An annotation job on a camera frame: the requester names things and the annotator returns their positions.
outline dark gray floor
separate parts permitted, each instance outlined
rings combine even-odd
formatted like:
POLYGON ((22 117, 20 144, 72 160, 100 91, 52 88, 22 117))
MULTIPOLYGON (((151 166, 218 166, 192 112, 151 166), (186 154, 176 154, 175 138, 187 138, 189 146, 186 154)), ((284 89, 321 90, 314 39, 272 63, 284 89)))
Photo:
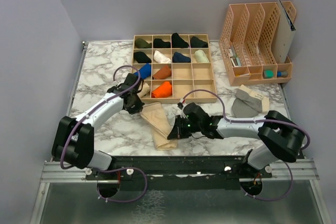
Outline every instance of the dark gray floor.
MULTIPOLYGON (((261 195, 279 196, 289 182, 268 182, 261 195)), ((122 192, 131 198, 138 192, 122 192)), ((148 191, 131 204, 98 200, 95 184, 50 185, 42 223, 322 223, 308 181, 295 182, 277 202, 245 197, 242 191, 148 191)))

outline blue cloth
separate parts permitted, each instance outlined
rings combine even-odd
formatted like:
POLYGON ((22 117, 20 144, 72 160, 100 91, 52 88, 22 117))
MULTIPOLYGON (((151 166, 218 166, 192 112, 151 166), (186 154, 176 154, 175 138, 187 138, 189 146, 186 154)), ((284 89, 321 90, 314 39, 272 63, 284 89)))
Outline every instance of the blue cloth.
POLYGON ((145 66, 139 69, 140 77, 146 79, 148 76, 152 75, 152 66, 149 63, 146 63, 145 66))
POLYGON ((184 56, 180 52, 175 52, 173 55, 173 63, 181 63, 181 62, 191 62, 191 59, 187 56, 184 56))

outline marble tabletop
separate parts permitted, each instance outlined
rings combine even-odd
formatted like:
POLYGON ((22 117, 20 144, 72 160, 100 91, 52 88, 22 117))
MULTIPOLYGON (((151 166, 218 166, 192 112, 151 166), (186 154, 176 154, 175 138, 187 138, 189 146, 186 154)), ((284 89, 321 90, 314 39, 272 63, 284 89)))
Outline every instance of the marble tabletop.
MULTIPOLYGON (((76 116, 97 103, 106 91, 115 84, 113 73, 117 67, 127 65, 132 58, 133 41, 93 41, 88 45, 84 59, 71 116, 76 116)), ((238 87, 231 87, 226 75, 222 55, 217 42, 210 43, 214 75, 218 95, 223 99, 227 115, 238 87)), ((122 82, 129 69, 121 69, 116 79, 122 82)), ((278 84, 262 84, 249 88, 269 96, 270 109, 287 115, 278 84)), ((200 104, 210 115, 220 115, 222 105, 216 103, 200 104)), ((180 114, 176 104, 163 104, 168 121, 174 125, 174 118, 180 114)), ((223 140, 192 137, 179 140, 178 146, 170 151, 157 151, 154 148, 150 127, 138 114, 129 115, 126 111, 114 115, 96 131, 95 149, 110 155, 133 156, 210 156, 210 155, 245 155, 251 148, 261 145, 261 140, 230 137, 223 140)))

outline bright orange rolled cloth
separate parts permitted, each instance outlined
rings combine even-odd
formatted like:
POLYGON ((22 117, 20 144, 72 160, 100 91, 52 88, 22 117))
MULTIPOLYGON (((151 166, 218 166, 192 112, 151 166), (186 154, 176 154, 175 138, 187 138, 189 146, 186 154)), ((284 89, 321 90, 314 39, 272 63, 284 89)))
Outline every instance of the bright orange rolled cloth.
POLYGON ((173 86, 170 82, 165 81, 152 92, 152 98, 166 98, 173 94, 173 86))

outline desk organizer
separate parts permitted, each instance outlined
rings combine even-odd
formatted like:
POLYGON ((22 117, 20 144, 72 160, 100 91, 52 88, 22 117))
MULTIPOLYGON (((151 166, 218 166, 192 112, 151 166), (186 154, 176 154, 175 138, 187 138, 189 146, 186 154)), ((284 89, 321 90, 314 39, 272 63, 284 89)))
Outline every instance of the desk organizer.
MULTIPOLYGON (((292 2, 282 4, 294 21, 296 10, 292 2)), ((279 17, 276 2, 229 5, 219 47, 231 86, 284 83, 291 79, 292 63, 289 57, 285 63, 277 64, 271 52, 279 17), (234 67, 232 64, 229 53, 231 47, 241 66, 234 67), (273 77, 265 78, 265 70, 270 70, 273 77), (288 75, 277 77, 278 71, 286 71, 288 75)))
MULTIPOLYGON (((180 37, 188 42, 190 46, 190 39, 196 36, 197 38, 206 41, 209 44, 207 34, 180 34, 180 37)), ((135 35, 134 41, 138 38, 146 40, 148 43, 152 43, 156 38, 160 38, 164 41, 171 41, 171 35, 135 35)), ((141 100, 144 103, 161 102, 161 103, 178 103, 180 99, 188 92, 194 89, 206 89, 217 94, 216 85, 214 80, 213 66, 211 52, 209 48, 149 48, 139 49, 135 46, 133 41, 133 53, 144 52, 151 60, 152 75, 144 80, 150 87, 151 92, 145 95, 141 100), (166 57, 172 59, 175 52, 180 52, 184 56, 191 58, 191 63, 156 63, 153 59, 155 51, 159 51, 166 57), (195 52, 197 50, 203 50, 209 59, 209 63, 197 63, 195 59, 195 52), (172 70, 172 76, 164 80, 154 80, 153 75, 158 72, 162 67, 168 65, 172 70), (173 94, 168 98, 151 98, 151 93, 163 82, 169 81, 173 86, 173 94)), ((132 65, 140 69, 144 64, 137 63, 132 59, 132 65)), ((217 98, 206 92, 194 92, 186 98, 186 102, 207 103, 216 102, 217 98)))

